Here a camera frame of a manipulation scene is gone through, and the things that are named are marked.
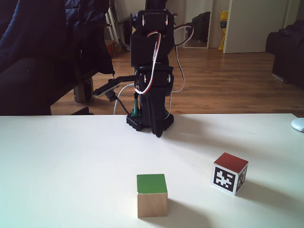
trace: green component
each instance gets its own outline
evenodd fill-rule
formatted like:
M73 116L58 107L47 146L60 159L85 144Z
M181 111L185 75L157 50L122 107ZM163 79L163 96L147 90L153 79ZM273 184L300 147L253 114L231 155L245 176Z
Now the green component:
M137 192L140 194L168 193L165 175L137 175Z
M131 117L141 117L141 110L138 108L137 99L134 99L134 109L132 110Z

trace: wooden floor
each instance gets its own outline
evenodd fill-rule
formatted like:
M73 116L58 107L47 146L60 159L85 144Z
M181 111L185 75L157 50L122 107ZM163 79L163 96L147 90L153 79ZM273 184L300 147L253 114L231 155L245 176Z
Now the wooden floor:
M175 59L174 89L182 87L182 76ZM268 53L223 54L217 49L179 49L179 59L186 76L186 87L173 93L173 114L238 114L238 113L293 113L304 117L304 90L292 84L283 84L271 76L274 57ZM117 54L113 59L116 76L133 74L130 53ZM97 74L94 88L99 88L111 76ZM133 107L132 88L121 96L128 111ZM69 115L89 106L94 114L113 114L114 103L106 97L89 104L74 102L69 92L52 106L53 115ZM118 106L118 114L124 114Z

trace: white mouse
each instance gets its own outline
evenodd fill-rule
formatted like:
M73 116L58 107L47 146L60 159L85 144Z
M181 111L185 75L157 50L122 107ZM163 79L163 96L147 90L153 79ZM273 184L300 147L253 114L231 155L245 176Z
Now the white mouse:
M304 118L297 118L291 122L293 128L304 132Z

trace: white door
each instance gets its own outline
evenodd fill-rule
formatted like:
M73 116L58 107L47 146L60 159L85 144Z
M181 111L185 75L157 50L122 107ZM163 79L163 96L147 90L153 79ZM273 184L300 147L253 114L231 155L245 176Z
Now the white door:
M230 0L224 53L265 52L269 33L282 28L287 0Z

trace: black cable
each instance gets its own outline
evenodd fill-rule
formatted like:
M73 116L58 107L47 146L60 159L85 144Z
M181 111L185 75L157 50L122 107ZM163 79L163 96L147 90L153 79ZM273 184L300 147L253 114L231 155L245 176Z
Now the black cable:
M123 105L123 103L121 102L121 100L119 100L119 99L117 98L117 101L119 101L119 103L122 105L122 107L123 107L124 111L127 113L127 115L130 114L130 113L128 112L128 110L125 108L125 106Z

